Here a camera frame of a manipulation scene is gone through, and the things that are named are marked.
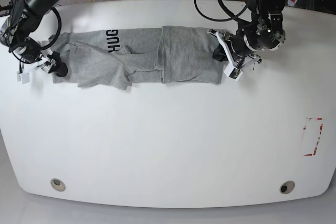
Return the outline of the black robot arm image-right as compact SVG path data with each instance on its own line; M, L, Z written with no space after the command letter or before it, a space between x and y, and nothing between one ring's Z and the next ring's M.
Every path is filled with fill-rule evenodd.
M213 52L213 59L227 61L235 73L241 72L246 58L251 62L261 62L256 55L259 51L275 51L286 40L283 29L283 14L286 0L245 0L245 6L234 14L225 5L224 0L217 0L228 18L224 22L235 21L235 34L224 35L213 29L209 33L218 40L218 47Z

